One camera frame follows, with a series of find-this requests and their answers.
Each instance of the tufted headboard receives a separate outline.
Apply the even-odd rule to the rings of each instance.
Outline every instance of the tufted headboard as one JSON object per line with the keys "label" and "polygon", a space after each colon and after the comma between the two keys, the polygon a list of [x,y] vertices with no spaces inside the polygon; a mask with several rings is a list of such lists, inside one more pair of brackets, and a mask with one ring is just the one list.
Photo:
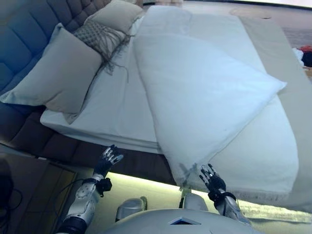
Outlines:
{"label": "tufted headboard", "polygon": [[56,24],[79,28],[110,0],[41,0],[9,17],[1,26],[0,95],[14,88],[35,66]]}
{"label": "tufted headboard", "polygon": [[[110,0],[19,0],[25,5],[1,24],[0,95],[14,88],[35,66],[56,24],[74,31]],[[142,6],[142,0],[136,0]],[[0,102],[0,144],[56,161],[94,167],[105,146],[76,140],[43,126],[45,107]],[[112,171],[174,184],[162,155],[123,150]]]}
{"label": "tufted headboard", "polygon": [[[110,0],[31,0],[1,20],[0,95],[36,65],[56,24],[74,31]],[[0,143],[41,156],[53,133],[39,122],[44,107],[0,102]]]}

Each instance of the textured throw pillow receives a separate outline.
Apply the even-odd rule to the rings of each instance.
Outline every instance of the textured throw pillow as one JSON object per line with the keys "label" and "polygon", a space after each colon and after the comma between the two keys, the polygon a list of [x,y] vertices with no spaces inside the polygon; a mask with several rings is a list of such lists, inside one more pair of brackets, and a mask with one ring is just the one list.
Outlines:
{"label": "textured throw pillow", "polygon": [[0,101],[79,113],[100,65],[101,56],[96,51],[64,28],[58,28],[58,34],[35,67]]}
{"label": "textured throw pillow", "polygon": [[127,34],[142,12],[143,9],[137,5],[122,0],[113,0],[89,19]]}
{"label": "textured throw pillow", "polygon": [[128,36],[125,38],[124,33],[92,20],[87,21],[74,35],[100,53],[104,64],[110,61],[113,52],[122,42],[128,42]]}
{"label": "textured throw pillow", "polygon": [[[190,37],[140,35],[134,52],[156,138],[178,185],[203,185],[200,166],[286,85]],[[197,180],[190,181],[191,175]]]}

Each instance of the cable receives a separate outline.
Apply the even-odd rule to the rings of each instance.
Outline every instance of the cable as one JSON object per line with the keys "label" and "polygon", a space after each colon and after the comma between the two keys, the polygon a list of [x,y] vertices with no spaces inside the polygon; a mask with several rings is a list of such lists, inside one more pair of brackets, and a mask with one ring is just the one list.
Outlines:
{"label": "cable", "polygon": [[83,179],[76,179],[76,180],[74,180],[73,182],[69,183],[69,184],[66,185],[64,188],[62,188],[62,190],[59,191],[58,194],[55,196],[54,202],[53,202],[53,210],[54,210],[54,213],[55,213],[55,215],[56,215],[57,217],[59,216],[59,214],[57,213],[57,210],[56,210],[56,208],[55,208],[55,204],[56,204],[56,202],[57,202],[58,196],[59,196],[65,189],[67,189],[69,186],[71,186],[72,184],[74,184],[74,183],[76,183],[76,182],[78,182],[78,181],[82,181],[82,180],[83,180]]}
{"label": "cable", "polygon": [[19,189],[13,189],[13,191],[16,191],[19,193],[20,200],[19,200],[19,203],[17,204],[17,206],[15,206],[14,208],[10,208],[10,210],[12,210],[12,211],[17,209],[20,206],[21,202],[23,201],[23,193]]}
{"label": "cable", "polygon": [[5,216],[3,217],[4,222],[0,226],[0,228],[3,228],[3,232],[2,232],[3,234],[7,234],[8,231],[9,231],[9,224],[10,224],[10,220],[11,220],[11,212],[13,210],[17,209],[21,205],[21,203],[23,201],[23,193],[20,190],[13,188],[12,191],[16,191],[16,192],[19,193],[20,200],[19,200],[19,203],[14,208],[10,208],[9,203],[6,204],[5,207],[3,207],[3,209],[6,211]]}
{"label": "cable", "polygon": [[223,216],[225,216],[225,211],[226,211],[226,202],[224,202],[224,207],[223,207]]}

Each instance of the robotic arm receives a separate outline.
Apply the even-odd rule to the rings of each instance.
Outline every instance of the robotic arm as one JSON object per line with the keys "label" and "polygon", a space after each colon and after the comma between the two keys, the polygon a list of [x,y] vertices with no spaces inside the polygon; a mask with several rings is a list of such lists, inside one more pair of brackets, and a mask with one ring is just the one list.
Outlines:
{"label": "robotic arm", "polygon": [[209,190],[208,197],[214,202],[214,207],[219,211],[219,214],[250,226],[250,221],[241,213],[235,196],[226,191],[224,180],[220,178],[212,165],[203,165],[201,172],[204,176],[200,175],[199,177]]}
{"label": "robotic arm", "polygon": [[92,177],[85,179],[77,190],[75,201],[69,208],[57,234],[85,233],[94,216],[99,196],[103,197],[103,192],[110,191],[112,187],[110,179],[105,179],[105,177],[111,167],[122,159],[123,155],[118,153],[118,148],[115,145],[104,151],[94,168]]}

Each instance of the beige blanket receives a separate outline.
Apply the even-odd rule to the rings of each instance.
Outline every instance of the beige blanket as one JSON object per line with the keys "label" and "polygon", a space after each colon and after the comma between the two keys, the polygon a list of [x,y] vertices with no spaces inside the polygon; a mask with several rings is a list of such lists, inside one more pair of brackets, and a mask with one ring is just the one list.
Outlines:
{"label": "beige blanket", "polygon": [[299,172],[286,201],[276,202],[294,210],[312,211],[312,84],[302,70],[282,31],[270,20],[240,18],[266,71],[288,83],[279,94],[294,132]]}

